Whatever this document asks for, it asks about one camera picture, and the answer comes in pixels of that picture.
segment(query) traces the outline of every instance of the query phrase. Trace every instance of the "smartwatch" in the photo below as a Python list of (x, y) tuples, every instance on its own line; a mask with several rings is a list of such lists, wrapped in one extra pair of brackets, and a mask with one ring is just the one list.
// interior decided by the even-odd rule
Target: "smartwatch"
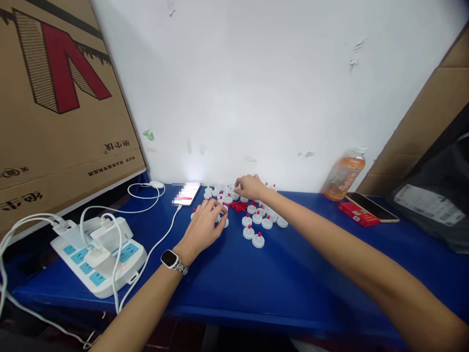
[(161, 255), (161, 262), (166, 265), (169, 269), (179, 271), (182, 276), (185, 276), (189, 268), (185, 267), (176, 253), (172, 250), (166, 250)]

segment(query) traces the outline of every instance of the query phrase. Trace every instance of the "bottle cap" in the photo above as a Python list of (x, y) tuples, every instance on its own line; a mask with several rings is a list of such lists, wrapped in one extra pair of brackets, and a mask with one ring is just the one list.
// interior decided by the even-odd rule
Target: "bottle cap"
[(353, 149), (354, 152), (360, 153), (360, 154), (365, 154), (368, 148), (365, 147), (355, 147)]

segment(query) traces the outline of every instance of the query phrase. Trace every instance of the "smartphone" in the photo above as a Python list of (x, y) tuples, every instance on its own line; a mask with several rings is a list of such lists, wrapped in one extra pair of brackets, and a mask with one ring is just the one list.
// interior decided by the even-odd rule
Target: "smartphone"
[(172, 203), (174, 205), (191, 205), (201, 184), (201, 182), (184, 183), (182, 185), (182, 189), (177, 193), (176, 198), (174, 198)]
[(369, 198), (365, 197), (364, 195), (358, 192), (351, 192), (345, 195), (352, 203), (355, 203), (359, 207), (363, 208), (371, 215), (377, 217), (381, 222), (399, 222), (400, 219), (395, 216), (393, 213), (390, 213), (380, 205), (376, 204)]

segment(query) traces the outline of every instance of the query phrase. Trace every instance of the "hand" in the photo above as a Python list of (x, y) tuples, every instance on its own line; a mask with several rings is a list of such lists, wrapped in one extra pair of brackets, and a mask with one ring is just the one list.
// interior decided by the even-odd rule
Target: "hand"
[(238, 178), (234, 186), (237, 187), (238, 185), (241, 185), (241, 189), (235, 190), (236, 193), (247, 199), (263, 200), (263, 195), (268, 190), (257, 174)]
[[(224, 215), (214, 228), (216, 217), (220, 213)], [(184, 237), (173, 249), (185, 266), (191, 265), (200, 252), (210, 247), (220, 237), (227, 217), (228, 210), (216, 199), (204, 200), (197, 206)]]

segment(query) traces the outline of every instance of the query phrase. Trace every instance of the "wrist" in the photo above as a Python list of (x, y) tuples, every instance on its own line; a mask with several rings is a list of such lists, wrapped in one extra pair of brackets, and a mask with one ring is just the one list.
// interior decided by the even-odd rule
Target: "wrist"
[(177, 254), (184, 266), (190, 266), (198, 256), (198, 252), (194, 251), (189, 245), (183, 242), (183, 240), (174, 246), (172, 251)]

